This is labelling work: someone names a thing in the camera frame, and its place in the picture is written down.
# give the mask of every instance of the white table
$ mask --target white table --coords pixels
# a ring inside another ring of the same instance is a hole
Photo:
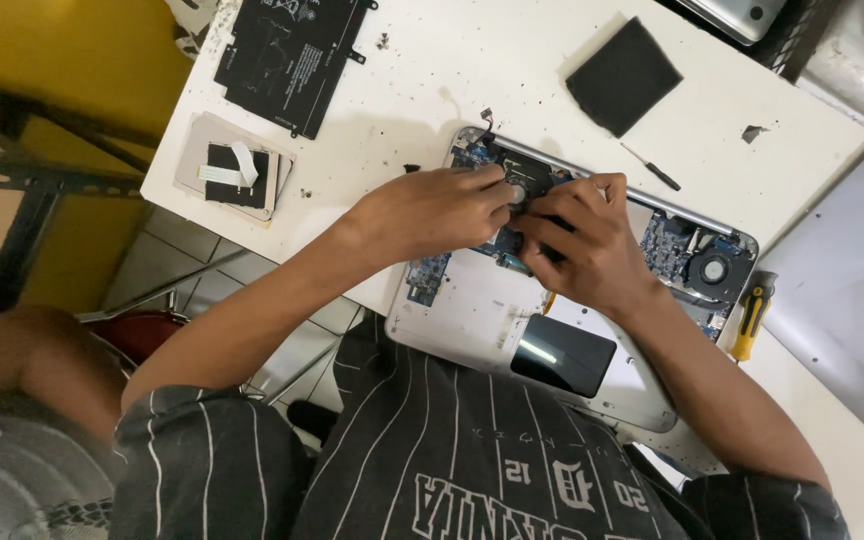
[[[222,99],[212,77],[238,10],[220,7],[175,107],[142,194],[150,201],[283,263],[368,190],[405,164],[441,166],[454,133],[490,107],[498,133],[737,227],[763,245],[864,152],[864,128],[652,0],[439,0],[382,2],[366,15],[356,50],[316,140]],[[632,17],[640,17],[684,81],[623,141],[675,178],[661,184],[579,111],[565,78]],[[390,49],[375,43],[388,33]],[[173,186],[193,114],[219,115],[298,158],[270,227],[256,227]],[[740,136],[764,126],[752,144]],[[300,191],[312,197],[300,197]],[[387,313],[402,275],[393,267],[347,292]],[[771,336],[746,369],[815,447],[853,536],[864,538],[864,425]],[[682,422],[656,437],[669,454],[708,469]]]

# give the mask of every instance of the screwdriver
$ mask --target screwdriver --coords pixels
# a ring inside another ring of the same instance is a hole
[[[639,155],[638,153],[636,153],[633,149],[631,149],[631,148],[629,148],[628,146],[626,146],[624,142],[620,142],[619,144],[622,145],[622,148],[625,148],[625,149],[628,150],[628,151],[629,151],[633,156],[635,156],[636,158],[638,158],[638,160],[639,160],[640,162],[642,162],[643,164],[645,164],[645,168],[647,168],[647,169],[649,169],[650,171],[652,171],[652,174],[654,174],[656,177],[658,177],[658,179],[661,180],[663,184],[665,184],[666,186],[668,186],[668,187],[671,188],[672,190],[682,191],[682,187],[681,187],[680,185],[678,185],[678,183],[676,183],[676,180],[674,180],[674,179],[672,179],[672,178],[669,178],[669,175],[667,175],[666,173],[664,173],[663,170],[660,169],[659,167],[657,167],[654,163],[651,163],[651,162],[645,160],[641,155]]]
[[[779,274],[773,272],[755,272],[752,276],[753,286],[749,296],[746,296],[742,303],[745,313],[742,314],[738,337],[735,338],[735,346],[731,350],[732,357],[738,362],[748,361],[752,357],[752,346],[756,344],[756,338],[759,337],[759,329],[762,327],[765,313],[772,305],[778,277]]]

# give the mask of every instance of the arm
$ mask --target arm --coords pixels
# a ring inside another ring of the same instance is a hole
[[[165,386],[239,385],[312,313],[391,264],[479,245],[514,198],[497,165],[405,175],[372,191],[273,272],[179,330],[135,371],[122,411]]]
[[[19,389],[112,443],[126,377],[74,317],[49,307],[0,314],[0,396]]]
[[[529,216],[512,222],[526,236],[522,262],[546,289],[593,308],[628,332],[678,413],[726,466],[830,489],[822,464],[786,412],[702,334],[649,272],[629,227],[625,192],[624,175],[596,175],[535,201]],[[540,215],[558,215],[576,231]],[[540,253],[542,243],[567,260],[553,264]]]

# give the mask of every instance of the black touchpad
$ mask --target black touchpad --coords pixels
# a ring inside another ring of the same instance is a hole
[[[594,398],[617,348],[611,339],[533,315],[510,368],[522,377]]]

